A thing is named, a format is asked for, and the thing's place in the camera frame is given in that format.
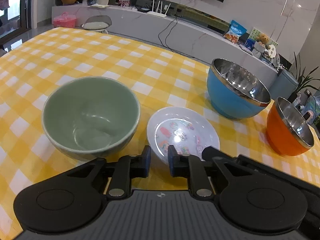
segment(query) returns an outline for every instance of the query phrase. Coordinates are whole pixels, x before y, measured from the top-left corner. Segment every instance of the bowl rim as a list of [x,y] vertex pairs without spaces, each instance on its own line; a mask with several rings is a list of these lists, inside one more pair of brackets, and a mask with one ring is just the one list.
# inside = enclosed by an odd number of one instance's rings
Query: bowl rim
[[279,106],[279,99],[284,100],[284,101],[288,102],[289,104],[291,104],[291,103],[290,103],[287,99],[282,98],[282,97],[278,97],[278,98],[275,100],[275,108],[276,108],[277,113],[279,114],[282,122],[285,124],[285,126],[290,130],[290,133],[296,138],[296,140],[297,140],[303,147],[305,147],[305,148],[307,148],[307,149],[311,149],[311,148],[315,145],[315,139],[314,139],[314,137],[313,137],[312,131],[311,131],[308,123],[307,123],[306,120],[303,118],[303,116],[302,116],[302,114],[299,112],[299,110],[296,109],[296,108],[292,105],[293,108],[295,109],[294,111],[295,111],[295,112],[298,112],[298,113],[300,114],[301,118],[303,119],[303,123],[307,125],[307,127],[308,127],[308,129],[309,129],[309,131],[310,131],[310,133],[311,133],[311,135],[312,135],[312,140],[313,140],[313,144],[312,144],[312,145],[309,145],[307,142],[305,142],[305,141],[299,136],[299,134],[296,132],[296,130],[293,129],[292,126],[289,124],[287,118],[284,116],[284,113],[283,113],[282,109],[281,109],[280,106]]
[[[216,69],[216,66],[214,65],[214,61],[216,59],[222,59],[222,60],[225,60],[227,62],[231,62],[233,64],[236,64],[238,65],[241,69],[244,69],[247,73],[249,73],[250,75],[254,76],[259,82],[260,84],[266,89],[266,91],[268,92],[269,94],[269,97],[270,97],[270,100],[269,102],[261,102],[255,98],[251,98],[249,97],[247,94],[241,92],[238,88],[234,87],[229,80],[226,80],[222,75],[221,73]],[[266,86],[261,82],[261,80],[259,78],[257,78],[255,75],[253,75],[250,71],[246,70],[244,67],[240,66],[239,64],[237,63],[234,63],[230,60],[227,60],[227,59],[224,59],[224,58],[215,58],[214,60],[212,60],[212,63],[211,63],[211,66],[210,66],[212,72],[214,73],[214,75],[227,87],[229,88],[232,92],[234,92],[236,95],[242,97],[244,100],[246,100],[247,102],[249,103],[252,103],[256,106],[260,106],[260,107],[266,107],[270,104],[271,102],[271,95],[270,95],[270,92],[269,90],[266,88]]]
[[[136,100],[137,102],[137,106],[138,106],[138,116],[137,116],[137,119],[133,125],[133,127],[130,129],[130,131],[122,138],[120,139],[119,141],[116,141],[115,143],[109,145],[109,146],[106,146],[106,147],[103,147],[103,148],[99,148],[99,149],[95,149],[95,150],[76,150],[76,149],[72,149],[72,148],[69,148],[69,147],[66,147],[66,146],[63,146],[62,144],[58,143],[56,140],[54,140],[48,133],[47,129],[45,128],[45,125],[44,125],[44,109],[49,101],[49,99],[60,89],[62,89],[63,87],[73,83],[73,82],[77,82],[78,80],[82,80],[82,79],[95,79],[95,78],[100,78],[100,79],[108,79],[108,80],[112,80],[113,82],[117,82],[119,83],[120,85],[122,85],[124,88],[126,88],[130,93],[132,93],[134,99]],[[131,135],[132,133],[137,129],[137,126],[139,124],[139,121],[140,121],[140,115],[141,115],[141,107],[140,107],[140,102],[138,100],[138,97],[136,96],[136,94],[129,88],[127,87],[125,84],[119,82],[118,80],[115,80],[113,78],[108,78],[108,77],[102,77],[102,76],[86,76],[86,77],[81,77],[81,78],[76,78],[74,80],[71,80],[63,85],[61,85],[60,87],[58,87],[56,90],[54,90],[50,95],[49,97],[47,98],[47,100],[45,101],[44,103],[44,106],[43,106],[43,110],[42,110],[42,113],[41,113],[41,124],[42,124],[42,128],[44,130],[44,133],[45,135],[47,136],[47,138],[51,141],[51,143],[67,152],[71,152],[71,153],[74,153],[74,154],[94,154],[94,153],[97,153],[97,152],[104,152],[104,151],[107,151],[107,150],[110,150],[114,147],[117,147],[119,146],[120,144],[122,144],[123,142],[125,142]]]

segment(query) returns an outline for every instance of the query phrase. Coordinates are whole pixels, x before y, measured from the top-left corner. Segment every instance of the white plate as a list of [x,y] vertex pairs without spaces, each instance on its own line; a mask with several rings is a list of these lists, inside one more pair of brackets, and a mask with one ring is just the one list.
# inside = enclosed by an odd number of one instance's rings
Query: white plate
[[169,145],[174,145],[178,154],[189,153],[201,160],[204,148],[220,150],[219,137],[207,119],[183,107],[165,107],[155,112],[148,122],[147,138],[154,153],[166,164]]

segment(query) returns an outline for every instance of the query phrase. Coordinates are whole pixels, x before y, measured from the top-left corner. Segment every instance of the plastic bag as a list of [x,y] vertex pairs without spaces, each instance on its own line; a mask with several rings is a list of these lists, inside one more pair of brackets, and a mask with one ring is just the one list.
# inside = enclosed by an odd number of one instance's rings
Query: plastic bag
[[320,96],[317,96],[317,97],[309,96],[309,98],[306,101],[306,106],[301,111],[301,114],[304,115],[308,110],[311,110],[313,112],[313,117],[308,121],[308,124],[313,124],[314,120],[320,114]]
[[242,27],[239,23],[236,21],[231,21],[231,25],[229,27],[229,31],[223,35],[227,40],[237,43],[240,36],[245,34],[247,31],[246,28]]

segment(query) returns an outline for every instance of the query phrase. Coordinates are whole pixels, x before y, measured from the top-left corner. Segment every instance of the green ceramic bowl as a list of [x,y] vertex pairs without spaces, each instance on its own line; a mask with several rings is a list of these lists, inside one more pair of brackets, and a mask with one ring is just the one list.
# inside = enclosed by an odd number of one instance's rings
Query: green ceramic bowl
[[136,95],[105,77],[84,77],[59,87],[44,104],[42,126],[52,144],[76,159],[120,151],[140,119]]

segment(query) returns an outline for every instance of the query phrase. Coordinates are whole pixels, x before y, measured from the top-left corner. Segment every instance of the chip bag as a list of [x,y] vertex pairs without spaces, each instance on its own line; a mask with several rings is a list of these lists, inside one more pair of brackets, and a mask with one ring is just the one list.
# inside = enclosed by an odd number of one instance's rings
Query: chip bag
[[231,25],[229,27],[229,31],[223,35],[227,40],[237,43],[240,36],[245,34],[247,31],[246,28],[242,27],[239,23],[236,21],[231,21]]

